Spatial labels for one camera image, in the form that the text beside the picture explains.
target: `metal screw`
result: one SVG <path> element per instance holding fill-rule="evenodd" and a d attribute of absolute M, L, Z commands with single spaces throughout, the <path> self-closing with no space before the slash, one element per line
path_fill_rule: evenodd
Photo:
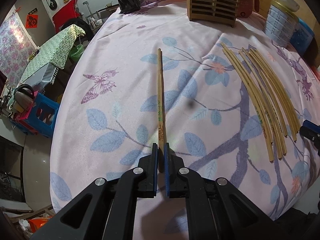
<path fill-rule="evenodd" d="M 188 168 L 181 168 L 181 169 L 179 170 L 179 172 L 180 172 L 181 174 L 188 174 L 188 173 L 189 173 L 189 169 L 188 169 Z"/>
<path fill-rule="evenodd" d="M 133 169 L 134 174 L 141 174 L 143 173 L 143 168 L 137 167 Z"/>
<path fill-rule="evenodd" d="M 227 182 L 228 182 L 228 181 L 227 181 L 225 178 L 219 178 L 219 179 L 217 180 L 217 183 L 218 183 L 219 185 L 221 185 L 221 186 L 226 185 Z"/>
<path fill-rule="evenodd" d="M 106 181 L 105 181 L 104 178 L 98 178 L 98 179 L 95 180 L 94 183 L 95 183 L 97 186 L 101 186 L 101 185 L 103 185 L 105 182 L 106 182 Z"/>

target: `floral curtain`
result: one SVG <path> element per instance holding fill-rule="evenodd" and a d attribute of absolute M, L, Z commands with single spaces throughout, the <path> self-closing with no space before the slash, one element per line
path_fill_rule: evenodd
<path fill-rule="evenodd" d="M 10 86 L 17 86 L 34 50 L 17 16 L 12 14 L 0 26 L 0 71 Z"/>

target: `red electric kettle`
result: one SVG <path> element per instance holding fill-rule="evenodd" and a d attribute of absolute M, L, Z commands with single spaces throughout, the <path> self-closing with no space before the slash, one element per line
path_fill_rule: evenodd
<path fill-rule="evenodd" d="M 259 0 L 254 0 L 254 10 L 259 12 Z M 252 14 L 252 0 L 240 0 L 238 4 L 237 17 L 248 18 Z"/>

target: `pink bedsheet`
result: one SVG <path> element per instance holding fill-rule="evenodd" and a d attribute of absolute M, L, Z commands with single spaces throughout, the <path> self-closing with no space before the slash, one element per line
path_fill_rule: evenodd
<path fill-rule="evenodd" d="M 300 124 L 320 123 L 319 85 L 299 55 L 263 33 L 257 14 L 234 28 L 190 22 L 186 0 L 143 0 L 141 10 L 114 13 L 95 35 L 63 95 L 50 170 L 56 211 L 94 179 L 118 178 L 157 142 L 157 49 L 164 58 L 167 139 L 187 167 L 227 178 L 272 219 L 288 210 L 319 176 L 310 141 L 285 139 L 288 153 L 268 160 L 253 104 L 220 46 L 257 48 L 290 97 Z M 133 239 L 185 239 L 183 199 L 137 203 Z"/>

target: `dark spot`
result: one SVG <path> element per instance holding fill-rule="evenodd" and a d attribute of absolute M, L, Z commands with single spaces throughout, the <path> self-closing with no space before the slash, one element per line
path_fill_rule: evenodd
<path fill-rule="evenodd" d="M 188 103 L 187 103 L 187 106 L 190 108 L 190 109 L 193 109 L 195 107 L 195 102 L 193 100 L 189 100 Z"/>

